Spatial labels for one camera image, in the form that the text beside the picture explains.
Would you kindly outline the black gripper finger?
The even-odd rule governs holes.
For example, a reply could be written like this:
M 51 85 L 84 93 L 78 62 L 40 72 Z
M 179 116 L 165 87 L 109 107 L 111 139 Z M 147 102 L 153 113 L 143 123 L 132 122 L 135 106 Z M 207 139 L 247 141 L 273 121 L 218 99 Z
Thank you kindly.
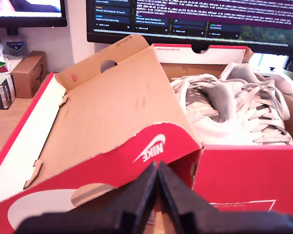
M 164 162 L 158 167 L 161 199 L 178 234 L 223 234 L 221 214 Z
M 132 182 L 71 211 L 78 234 L 141 234 L 156 199 L 157 165 Z

